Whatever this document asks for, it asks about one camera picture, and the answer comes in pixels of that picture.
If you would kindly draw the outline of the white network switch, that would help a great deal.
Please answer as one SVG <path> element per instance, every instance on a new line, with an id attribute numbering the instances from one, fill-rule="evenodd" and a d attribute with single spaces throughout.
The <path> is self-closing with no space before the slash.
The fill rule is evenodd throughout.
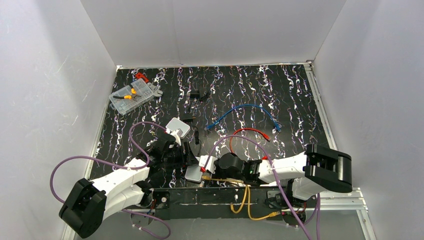
<path id="1" fill-rule="evenodd" d="M 176 117 L 173 117 L 165 126 L 165 128 L 171 133 L 176 132 L 177 136 L 179 136 L 181 139 L 184 139 L 191 130 L 191 127 L 187 123 Z"/>
<path id="2" fill-rule="evenodd" d="M 200 183 L 202 181 L 203 173 L 199 165 L 188 166 L 185 172 L 185 179 L 193 183 Z"/>

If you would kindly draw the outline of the black adapter with cable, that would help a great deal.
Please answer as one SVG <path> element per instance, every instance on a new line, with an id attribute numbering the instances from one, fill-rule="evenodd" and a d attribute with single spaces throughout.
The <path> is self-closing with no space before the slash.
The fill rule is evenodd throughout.
<path id="1" fill-rule="evenodd" d="M 210 91 L 207 90 L 205 93 L 201 93 L 199 90 L 193 90 L 188 96 L 190 99 L 197 99 L 200 102 L 204 102 L 210 97 Z"/>

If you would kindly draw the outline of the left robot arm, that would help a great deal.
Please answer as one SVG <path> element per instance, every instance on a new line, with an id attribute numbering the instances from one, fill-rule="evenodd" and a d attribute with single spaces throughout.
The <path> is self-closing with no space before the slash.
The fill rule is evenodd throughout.
<path id="1" fill-rule="evenodd" d="M 157 220 L 152 211 L 169 200 L 167 195 L 154 194 L 159 186 L 157 177 L 167 167 L 182 167 L 187 177 L 199 182 L 206 159 L 194 155 L 187 141 L 165 134 L 126 165 L 117 165 L 115 171 L 93 180 L 78 180 L 62 202 L 59 217 L 82 239 L 93 235 L 105 219 L 131 206 L 147 208 L 143 216 Z"/>

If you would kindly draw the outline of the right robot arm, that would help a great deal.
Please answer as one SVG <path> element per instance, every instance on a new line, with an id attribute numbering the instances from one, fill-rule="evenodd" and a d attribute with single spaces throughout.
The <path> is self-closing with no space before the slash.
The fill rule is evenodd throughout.
<path id="1" fill-rule="evenodd" d="M 305 151 L 281 159 L 243 160 L 228 152 L 207 161 L 206 171 L 220 179 L 241 180 L 255 187 L 286 180 L 285 194 L 290 200 L 306 201 L 323 191 L 353 190 L 351 156 L 317 144 L 308 144 Z"/>

